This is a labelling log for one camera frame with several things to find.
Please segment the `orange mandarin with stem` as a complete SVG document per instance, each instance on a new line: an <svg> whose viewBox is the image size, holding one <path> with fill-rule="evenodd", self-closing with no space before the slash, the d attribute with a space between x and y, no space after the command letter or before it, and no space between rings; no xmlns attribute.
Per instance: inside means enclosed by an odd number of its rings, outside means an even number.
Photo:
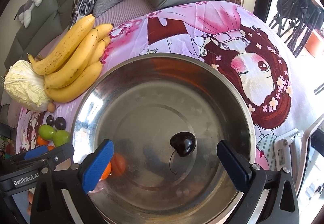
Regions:
<svg viewBox="0 0 324 224"><path fill-rule="evenodd" d="M48 146L49 141L44 140L43 138L41 138L40 135L38 135L38 136L37 136L37 144L38 144L39 146Z"/></svg>

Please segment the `green jujube fruit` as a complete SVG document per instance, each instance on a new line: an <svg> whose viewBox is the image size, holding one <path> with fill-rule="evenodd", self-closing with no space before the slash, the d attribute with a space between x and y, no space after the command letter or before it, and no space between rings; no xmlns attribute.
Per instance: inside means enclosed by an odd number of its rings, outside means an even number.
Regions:
<svg viewBox="0 0 324 224"><path fill-rule="evenodd" d="M43 140L51 141L56 133L54 127L43 124L40 126L38 133Z"/></svg>
<svg viewBox="0 0 324 224"><path fill-rule="evenodd" d="M70 141L70 133L65 130L58 130L53 136L54 146L59 147Z"/></svg>

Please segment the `dark plum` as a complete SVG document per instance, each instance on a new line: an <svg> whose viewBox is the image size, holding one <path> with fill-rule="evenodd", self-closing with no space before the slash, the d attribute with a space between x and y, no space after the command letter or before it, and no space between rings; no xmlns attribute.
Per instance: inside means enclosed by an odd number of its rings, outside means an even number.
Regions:
<svg viewBox="0 0 324 224"><path fill-rule="evenodd" d="M46 123L47 125L49 126L54 126L55 124L55 119L53 116L49 115L47 118L46 118Z"/></svg>
<svg viewBox="0 0 324 224"><path fill-rule="evenodd" d="M63 117L57 117L54 122L54 126L57 130L66 129L66 120Z"/></svg>

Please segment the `dark cherry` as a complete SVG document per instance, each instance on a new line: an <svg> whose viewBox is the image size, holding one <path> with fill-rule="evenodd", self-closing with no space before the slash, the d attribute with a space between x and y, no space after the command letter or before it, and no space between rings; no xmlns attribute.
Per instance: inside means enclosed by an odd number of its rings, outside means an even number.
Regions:
<svg viewBox="0 0 324 224"><path fill-rule="evenodd" d="M170 145L180 157L184 158L195 150L196 138L192 133L183 131L170 138Z"/></svg>

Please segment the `small orange mandarin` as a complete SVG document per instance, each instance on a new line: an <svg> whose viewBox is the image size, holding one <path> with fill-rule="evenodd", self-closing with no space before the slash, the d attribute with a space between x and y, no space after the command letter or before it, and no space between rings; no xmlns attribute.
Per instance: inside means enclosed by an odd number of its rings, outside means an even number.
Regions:
<svg viewBox="0 0 324 224"><path fill-rule="evenodd" d="M48 147L48 150L51 151L53 150L55 147L54 146L47 146Z"/></svg>

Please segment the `brown longan near cabbage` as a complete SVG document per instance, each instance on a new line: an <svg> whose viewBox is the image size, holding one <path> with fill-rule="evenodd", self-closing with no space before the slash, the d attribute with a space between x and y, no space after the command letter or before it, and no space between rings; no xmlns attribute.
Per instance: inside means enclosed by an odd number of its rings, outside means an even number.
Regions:
<svg viewBox="0 0 324 224"><path fill-rule="evenodd" d="M47 105L47 110L50 113L54 113L55 110L56 110L56 105L53 102L49 102L48 105Z"/></svg>

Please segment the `white phone stand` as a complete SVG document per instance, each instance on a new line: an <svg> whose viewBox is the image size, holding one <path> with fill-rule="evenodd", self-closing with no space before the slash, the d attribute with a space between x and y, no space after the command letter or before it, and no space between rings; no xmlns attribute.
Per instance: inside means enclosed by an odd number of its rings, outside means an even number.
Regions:
<svg viewBox="0 0 324 224"><path fill-rule="evenodd" d="M306 171L311 135L322 123L323 114L306 131L292 129L274 140L276 170L286 168L290 171L297 194L300 192Z"/></svg>

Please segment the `napa cabbage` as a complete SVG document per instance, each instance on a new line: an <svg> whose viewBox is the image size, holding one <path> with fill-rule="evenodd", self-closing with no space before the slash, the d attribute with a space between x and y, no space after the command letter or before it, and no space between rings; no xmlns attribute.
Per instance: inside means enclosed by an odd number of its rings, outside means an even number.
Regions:
<svg viewBox="0 0 324 224"><path fill-rule="evenodd" d="M33 112L45 112L51 99L45 93L44 77L32 69L31 63L18 60L7 72L3 87L17 103Z"/></svg>

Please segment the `pink cartoon print cloth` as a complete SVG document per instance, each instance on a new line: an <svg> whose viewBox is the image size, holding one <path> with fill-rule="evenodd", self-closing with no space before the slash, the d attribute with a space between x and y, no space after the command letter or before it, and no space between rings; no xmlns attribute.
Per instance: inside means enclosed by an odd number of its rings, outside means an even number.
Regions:
<svg viewBox="0 0 324 224"><path fill-rule="evenodd" d="M273 143L292 129L306 131L323 114L323 102L316 98L305 66L264 22L237 4L202 1L135 18L113 28L109 36L98 79L138 56L178 54L206 63L240 93L254 125L255 161L249 162L249 189L238 191L242 197L223 223L247 223L265 190L270 194L258 222L299 222L293 178L286 168L276 170ZM61 104L68 143L88 90L68 103L54 101ZM108 223L90 198L92 191L82 188L81 163L72 156L54 170L41 170L29 199L31 223Z"/></svg>

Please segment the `top yellow banana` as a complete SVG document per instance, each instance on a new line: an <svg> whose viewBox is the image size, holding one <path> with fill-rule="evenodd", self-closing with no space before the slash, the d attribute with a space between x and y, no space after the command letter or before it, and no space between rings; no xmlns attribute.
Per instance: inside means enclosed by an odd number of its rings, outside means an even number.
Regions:
<svg viewBox="0 0 324 224"><path fill-rule="evenodd" d="M28 54L34 72L38 75L48 75L55 72L76 50L92 29L94 22L95 17L92 14L78 20L67 31L53 51L40 61L35 61L33 56Z"/></svg>

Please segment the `large stainless steel bowl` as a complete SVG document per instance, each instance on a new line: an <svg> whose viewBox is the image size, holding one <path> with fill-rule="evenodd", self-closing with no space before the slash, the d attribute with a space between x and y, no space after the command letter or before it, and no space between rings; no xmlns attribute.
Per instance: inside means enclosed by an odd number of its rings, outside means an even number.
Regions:
<svg viewBox="0 0 324 224"><path fill-rule="evenodd" d="M196 138L192 154L170 145ZM178 54L129 59L83 97L71 128L73 161L114 144L112 174L90 198L108 223L220 223L242 197L216 147L227 140L255 161L255 131L240 93L218 71Z"/></svg>

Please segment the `grey sofa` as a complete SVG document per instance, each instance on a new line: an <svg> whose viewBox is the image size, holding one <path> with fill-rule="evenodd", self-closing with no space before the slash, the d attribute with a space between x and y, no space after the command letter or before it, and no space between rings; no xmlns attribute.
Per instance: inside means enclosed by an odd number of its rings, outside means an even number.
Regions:
<svg viewBox="0 0 324 224"><path fill-rule="evenodd" d="M15 31L7 56L1 57L5 69L28 54L37 55L53 39L64 33L70 25L74 0L43 0L31 13L28 28ZM123 0L97 17L98 22L119 25L130 19L154 11L149 0Z"/></svg>

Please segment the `small back yellow banana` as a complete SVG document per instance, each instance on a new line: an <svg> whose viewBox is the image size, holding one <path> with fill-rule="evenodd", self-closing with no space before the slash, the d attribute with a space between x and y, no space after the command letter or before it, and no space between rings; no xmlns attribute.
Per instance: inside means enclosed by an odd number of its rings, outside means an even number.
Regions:
<svg viewBox="0 0 324 224"><path fill-rule="evenodd" d="M94 29L98 31L98 42L90 57L88 66L99 61L103 56L104 50L111 41L109 33L113 29L113 25L111 23L104 23L96 26Z"/></svg>

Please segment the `grey plush cat toy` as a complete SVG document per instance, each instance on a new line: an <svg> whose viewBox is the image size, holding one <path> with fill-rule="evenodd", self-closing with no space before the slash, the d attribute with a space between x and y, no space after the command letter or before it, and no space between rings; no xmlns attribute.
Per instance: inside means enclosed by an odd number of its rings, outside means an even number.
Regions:
<svg viewBox="0 0 324 224"><path fill-rule="evenodd" d="M35 7L40 6L43 0L28 0L23 4L15 15L15 20L18 20L25 28L28 28L31 22L31 13Z"/></svg>

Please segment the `black chairs by window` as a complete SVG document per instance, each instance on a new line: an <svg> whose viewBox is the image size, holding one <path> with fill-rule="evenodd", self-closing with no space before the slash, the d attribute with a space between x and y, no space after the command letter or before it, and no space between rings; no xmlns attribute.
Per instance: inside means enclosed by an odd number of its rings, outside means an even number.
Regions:
<svg viewBox="0 0 324 224"><path fill-rule="evenodd" d="M276 9L269 26L298 57L312 32L322 29L323 7L316 0L277 0Z"/></svg>

